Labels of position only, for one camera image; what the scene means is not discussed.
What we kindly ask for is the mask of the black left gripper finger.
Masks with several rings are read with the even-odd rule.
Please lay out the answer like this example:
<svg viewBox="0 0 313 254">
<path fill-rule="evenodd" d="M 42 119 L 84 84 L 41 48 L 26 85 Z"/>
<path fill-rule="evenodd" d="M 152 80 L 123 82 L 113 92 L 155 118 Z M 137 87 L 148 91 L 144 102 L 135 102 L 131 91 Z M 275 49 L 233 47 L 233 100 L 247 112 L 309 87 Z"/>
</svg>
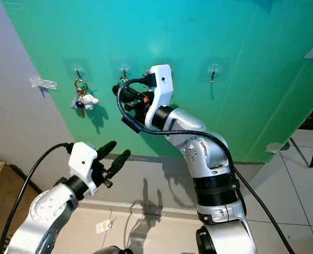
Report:
<svg viewBox="0 0 313 254">
<path fill-rule="evenodd" d="M 111 166 L 107 170 L 106 179 L 111 179 L 112 177 L 114 177 L 124 167 L 124 164 L 125 162 L 127 162 L 130 155 L 131 151 L 127 149 L 116 159 L 114 159 Z"/>
<path fill-rule="evenodd" d="M 116 141 L 111 141 L 111 142 L 108 142 L 105 145 L 101 146 L 96 151 L 96 154 L 97 154 L 96 159 L 97 160 L 105 159 L 105 157 L 107 157 L 112 152 L 112 150 L 115 148 L 116 145 L 117 145 Z"/>
</svg>

